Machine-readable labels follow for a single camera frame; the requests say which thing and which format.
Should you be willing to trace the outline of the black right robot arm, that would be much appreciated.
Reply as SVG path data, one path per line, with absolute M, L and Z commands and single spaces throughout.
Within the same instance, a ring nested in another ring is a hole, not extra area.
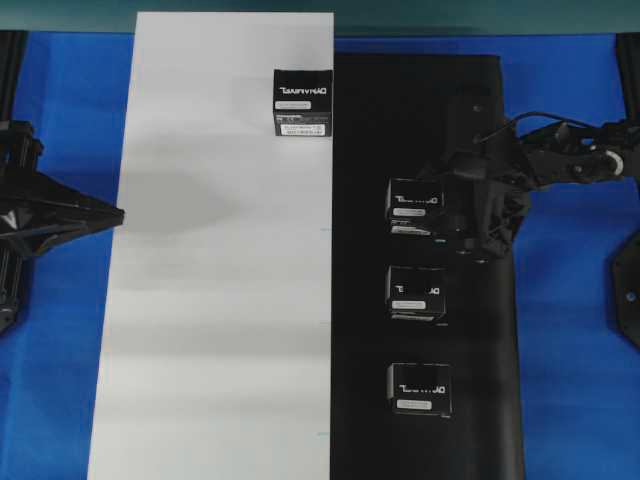
M 430 225 L 437 239 L 477 262 L 502 259 L 531 207 L 531 194 L 555 184 L 593 184 L 639 177 L 639 122 L 599 127 L 553 116 L 519 136 L 514 121 L 491 133 L 460 128 L 445 140 L 439 180 L 445 207 Z

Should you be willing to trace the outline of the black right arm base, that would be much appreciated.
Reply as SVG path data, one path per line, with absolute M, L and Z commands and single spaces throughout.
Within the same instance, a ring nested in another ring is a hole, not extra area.
M 639 231 L 616 252 L 611 262 L 616 322 L 623 336 L 639 348 Z

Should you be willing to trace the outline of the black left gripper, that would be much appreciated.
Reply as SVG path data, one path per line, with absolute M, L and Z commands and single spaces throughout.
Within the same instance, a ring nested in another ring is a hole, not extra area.
M 1 242 L 23 258 L 123 224 L 124 211 L 27 169 L 1 171 Z

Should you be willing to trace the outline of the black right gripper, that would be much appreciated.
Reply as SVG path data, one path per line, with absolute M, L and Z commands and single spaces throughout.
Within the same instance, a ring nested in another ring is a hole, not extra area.
M 442 187 L 443 210 L 429 229 L 460 255 L 503 259 L 530 208 L 523 154 L 511 144 L 444 149 L 432 170 Z

